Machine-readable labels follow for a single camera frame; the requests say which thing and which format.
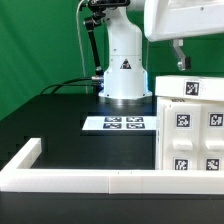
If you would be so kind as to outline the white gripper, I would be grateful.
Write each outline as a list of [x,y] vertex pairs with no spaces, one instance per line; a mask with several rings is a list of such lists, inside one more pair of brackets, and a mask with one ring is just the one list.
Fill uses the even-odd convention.
[[172,40],[180,71],[191,69],[191,58],[178,38],[224,32],[224,0],[146,0],[144,33],[151,42]]

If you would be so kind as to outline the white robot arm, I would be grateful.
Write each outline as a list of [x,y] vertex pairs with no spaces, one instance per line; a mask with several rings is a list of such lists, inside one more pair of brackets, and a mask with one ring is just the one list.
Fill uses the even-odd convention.
[[[148,74],[142,66],[142,39],[170,40],[180,70],[191,68],[181,47],[186,37],[224,32],[224,0],[84,0],[92,11],[84,21],[90,42],[98,97],[117,104],[147,102]],[[94,29],[105,24],[109,37],[109,67],[103,70],[95,47]]]

